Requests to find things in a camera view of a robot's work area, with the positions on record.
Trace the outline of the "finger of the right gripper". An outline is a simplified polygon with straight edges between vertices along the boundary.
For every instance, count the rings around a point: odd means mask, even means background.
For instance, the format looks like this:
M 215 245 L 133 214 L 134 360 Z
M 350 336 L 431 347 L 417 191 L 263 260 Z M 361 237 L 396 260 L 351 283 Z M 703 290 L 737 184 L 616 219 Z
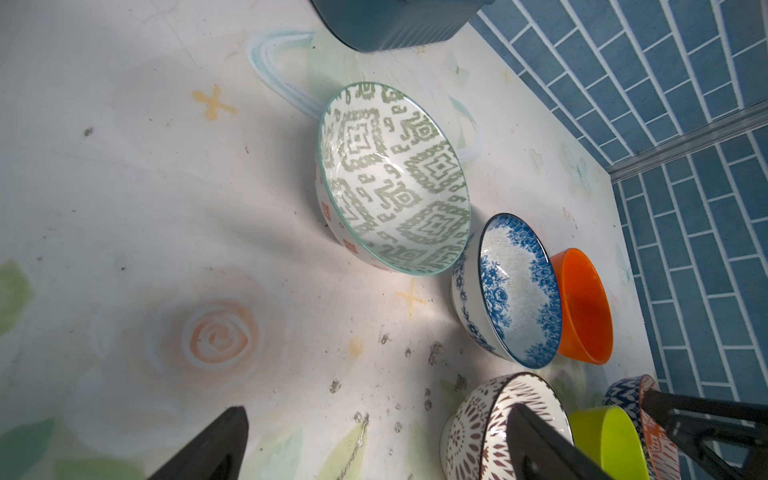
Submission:
M 767 477 L 767 407 L 650 390 L 641 409 L 667 438 L 715 479 Z M 724 443 L 746 451 L 741 467 L 728 464 L 709 444 Z

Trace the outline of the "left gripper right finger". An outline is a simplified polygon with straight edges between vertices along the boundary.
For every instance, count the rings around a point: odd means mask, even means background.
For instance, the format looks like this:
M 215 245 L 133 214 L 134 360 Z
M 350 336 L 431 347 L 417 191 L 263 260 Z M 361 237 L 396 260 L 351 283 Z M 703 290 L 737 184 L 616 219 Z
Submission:
M 512 406 L 506 441 L 516 479 L 610 479 L 525 404 Z

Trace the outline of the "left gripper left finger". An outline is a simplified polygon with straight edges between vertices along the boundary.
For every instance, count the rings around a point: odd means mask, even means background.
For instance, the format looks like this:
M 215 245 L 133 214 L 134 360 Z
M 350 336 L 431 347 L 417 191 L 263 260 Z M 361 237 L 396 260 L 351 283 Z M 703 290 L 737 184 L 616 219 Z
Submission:
M 230 407 L 149 479 L 238 479 L 248 434 L 246 409 Z

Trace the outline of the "maroon patterned white bowl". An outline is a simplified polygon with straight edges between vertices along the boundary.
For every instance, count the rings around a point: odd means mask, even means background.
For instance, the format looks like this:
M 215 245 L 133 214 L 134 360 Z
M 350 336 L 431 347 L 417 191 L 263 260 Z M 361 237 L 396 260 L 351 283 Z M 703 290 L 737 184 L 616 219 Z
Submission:
M 449 418 L 440 440 L 448 479 L 513 479 L 507 419 L 517 403 L 528 406 L 568 442 L 572 429 L 555 391 L 540 376 L 520 372 L 478 386 Z

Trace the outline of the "lime green plastic bowl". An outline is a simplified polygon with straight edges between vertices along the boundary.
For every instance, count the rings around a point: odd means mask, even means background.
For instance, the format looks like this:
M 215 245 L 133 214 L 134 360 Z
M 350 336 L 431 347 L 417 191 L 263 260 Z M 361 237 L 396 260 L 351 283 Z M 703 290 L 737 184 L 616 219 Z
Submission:
M 649 480 L 639 436 L 618 406 L 601 406 L 568 415 L 575 446 L 613 479 Z

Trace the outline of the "orange plastic bowl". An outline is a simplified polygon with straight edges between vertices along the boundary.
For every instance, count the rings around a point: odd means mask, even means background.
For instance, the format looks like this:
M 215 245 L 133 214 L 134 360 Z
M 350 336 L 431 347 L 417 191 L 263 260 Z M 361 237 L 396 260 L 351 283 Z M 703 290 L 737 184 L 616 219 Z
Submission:
M 559 288 L 562 333 L 558 353 L 572 360 L 606 364 L 613 352 L 613 322 L 599 274 L 577 248 L 550 258 Z

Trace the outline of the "green patterned bowl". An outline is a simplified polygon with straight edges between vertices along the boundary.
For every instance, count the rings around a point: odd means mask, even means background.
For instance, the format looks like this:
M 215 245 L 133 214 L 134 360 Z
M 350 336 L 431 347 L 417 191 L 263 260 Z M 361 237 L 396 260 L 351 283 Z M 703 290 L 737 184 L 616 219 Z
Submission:
M 458 155 L 394 87 L 356 82 L 332 97 L 320 119 L 314 180 L 332 234 L 375 268 L 434 276 L 465 250 L 471 204 Z

